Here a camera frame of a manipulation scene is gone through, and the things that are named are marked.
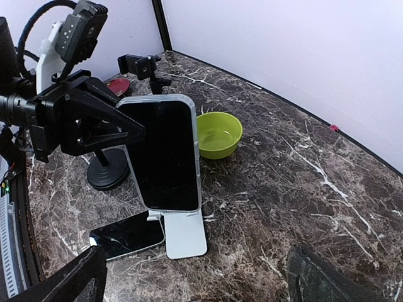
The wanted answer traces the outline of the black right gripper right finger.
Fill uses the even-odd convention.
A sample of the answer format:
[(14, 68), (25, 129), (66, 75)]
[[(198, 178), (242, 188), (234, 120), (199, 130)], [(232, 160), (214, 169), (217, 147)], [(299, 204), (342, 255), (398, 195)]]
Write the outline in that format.
[(368, 301), (368, 291), (302, 245), (287, 255), (287, 283), (291, 301)]

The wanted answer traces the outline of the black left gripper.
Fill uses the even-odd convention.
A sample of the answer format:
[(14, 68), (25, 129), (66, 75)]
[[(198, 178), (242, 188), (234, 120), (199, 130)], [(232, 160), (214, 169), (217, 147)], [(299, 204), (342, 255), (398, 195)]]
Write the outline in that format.
[(145, 126), (119, 111), (120, 98), (89, 70), (65, 78), (53, 74), (51, 80), (55, 91), (30, 100), (30, 134), (37, 160), (48, 162), (57, 147), (77, 156), (145, 138)]

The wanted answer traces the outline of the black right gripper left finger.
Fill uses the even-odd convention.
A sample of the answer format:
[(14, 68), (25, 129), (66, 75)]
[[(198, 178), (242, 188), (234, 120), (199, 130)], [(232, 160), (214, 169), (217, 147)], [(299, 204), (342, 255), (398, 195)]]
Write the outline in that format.
[(48, 279), (9, 301), (103, 301), (106, 286), (106, 254), (92, 246)]

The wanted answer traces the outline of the black phone grey edge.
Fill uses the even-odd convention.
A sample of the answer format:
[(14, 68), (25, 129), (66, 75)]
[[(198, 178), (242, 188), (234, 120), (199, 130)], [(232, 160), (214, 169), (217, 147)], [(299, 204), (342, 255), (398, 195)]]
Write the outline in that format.
[(89, 233), (89, 244), (102, 247), (107, 261), (143, 252), (164, 243), (165, 234), (160, 220), (148, 220), (143, 211)]

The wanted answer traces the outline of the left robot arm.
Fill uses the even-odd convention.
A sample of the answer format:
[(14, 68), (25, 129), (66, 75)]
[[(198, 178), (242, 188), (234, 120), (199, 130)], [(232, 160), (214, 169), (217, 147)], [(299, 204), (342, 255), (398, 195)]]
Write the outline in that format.
[(144, 140), (145, 126), (120, 112), (118, 100), (88, 70), (34, 95), (18, 77), (13, 40), (6, 18), (1, 18), (1, 121), (30, 132), (37, 160), (48, 162), (57, 147), (82, 155)]

